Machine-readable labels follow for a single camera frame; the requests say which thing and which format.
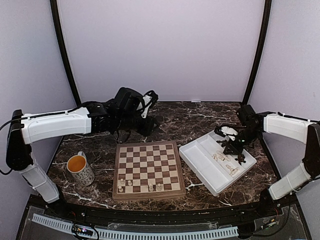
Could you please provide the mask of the white chess piece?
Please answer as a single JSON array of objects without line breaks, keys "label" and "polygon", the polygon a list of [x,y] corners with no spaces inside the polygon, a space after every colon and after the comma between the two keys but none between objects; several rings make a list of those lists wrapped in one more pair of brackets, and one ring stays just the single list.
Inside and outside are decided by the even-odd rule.
[{"label": "white chess piece", "polygon": [[163,190],[163,184],[162,183],[158,183],[157,185],[156,185],[156,191],[157,192],[161,192]]},{"label": "white chess piece", "polygon": [[154,185],[152,183],[149,183],[148,184],[148,188],[149,188],[149,191],[150,192],[153,192],[154,191]]}]

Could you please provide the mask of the white chess rook corner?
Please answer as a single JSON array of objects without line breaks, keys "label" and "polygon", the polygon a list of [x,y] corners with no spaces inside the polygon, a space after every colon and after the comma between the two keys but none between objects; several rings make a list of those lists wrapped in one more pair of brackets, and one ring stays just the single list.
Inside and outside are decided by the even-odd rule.
[{"label": "white chess rook corner", "polygon": [[122,187],[122,186],[118,186],[118,191],[119,191],[120,193],[122,193],[122,192],[124,191],[123,187]]}]

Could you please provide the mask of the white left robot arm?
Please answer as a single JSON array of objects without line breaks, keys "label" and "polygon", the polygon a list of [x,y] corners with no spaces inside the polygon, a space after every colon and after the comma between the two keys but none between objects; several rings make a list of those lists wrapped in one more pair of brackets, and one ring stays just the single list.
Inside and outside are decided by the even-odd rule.
[{"label": "white left robot arm", "polygon": [[121,87],[116,96],[106,102],[87,101],[63,111],[41,114],[24,114],[15,110],[9,125],[5,162],[11,171],[19,172],[43,200],[51,204],[51,210],[60,218],[71,213],[63,194],[32,153],[31,144],[45,139],[72,134],[95,134],[119,131],[135,131],[148,137],[157,125],[157,120],[148,116],[148,111],[159,96],[150,90],[145,94]]}]

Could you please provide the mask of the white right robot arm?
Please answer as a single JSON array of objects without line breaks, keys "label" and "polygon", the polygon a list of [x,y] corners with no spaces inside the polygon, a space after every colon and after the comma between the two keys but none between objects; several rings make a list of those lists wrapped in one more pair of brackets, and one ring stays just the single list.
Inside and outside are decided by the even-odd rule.
[{"label": "white right robot arm", "polygon": [[236,115],[239,126],[223,124],[214,130],[226,138],[224,154],[244,163],[245,147],[266,137],[281,170],[281,179],[263,190],[262,201],[255,205],[255,213],[266,217],[274,210],[274,201],[320,178],[320,122],[281,112],[255,112],[251,105],[241,106]]}]

